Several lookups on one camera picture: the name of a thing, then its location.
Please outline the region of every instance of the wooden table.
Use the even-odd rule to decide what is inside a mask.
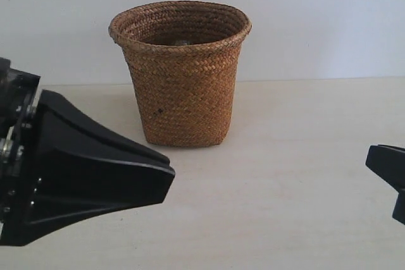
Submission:
[[[146,144],[131,85],[48,89]],[[177,172],[163,204],[1,247],[0,269],[401,269],[371,144],[405,146],[405,78],[238,83],[224,143],[153,147]]]

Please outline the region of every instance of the white wall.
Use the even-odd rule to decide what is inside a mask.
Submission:
[[[0,0],[0,56],[42,83],[127,83],[117,13],[162,0]],[[405,0],[205,0],[253,23],[239,80],[405,75]]]

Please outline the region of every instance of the woven basket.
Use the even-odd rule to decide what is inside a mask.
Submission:
[[[206,147],[225,138],[251,22],[217,3],[165,1],[124,11],[109,34],[128,64],[146,140]]]

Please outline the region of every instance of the basket rim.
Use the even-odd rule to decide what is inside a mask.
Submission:
[[[146,42],[139,41],[137,39],[133,39],[128,35],[122,34],[118,31],[118,27],[120,25],[121,20],[125,20],[127,15],[131,15],[137,11],[144,10],[144,9],[153,9],[158,8],[160,6],[167,6],[167,5],[177,5],[177,4],[198,4],[202,6],[211,6],[213,8],[226,8],[230,11],[233,11],[237,18],[239,18],[243,23],[244,26],[242,30],[233,34],[225,39],[217,40],[214,42],[207,42],[205,44],[191,44],[185,46],[167,46],[161,44],[148,44]],[[152,53],[156,55],[173,55],[179,53],[181,55],[185,54],[194,54],[195,52],[202,53],[206,52],[217,52],[229,47],[236,47],[242,44],[243,40],[249,34],[252,29],[252,23],[249,17],[240,9],[230,6],[228,4],[222,3],[214,3],[208,1],[191,1],[191,0],[178,0],[178,1],[159,1],[155,3],[143,4],[140,6],[136,6],[134,8],[127,9],[118,13],[111,21],[108,27],[108,32],[110,37],[114,40],[116,44],[123,48],[129,48],[133,51],[144,52],[144,53]]]

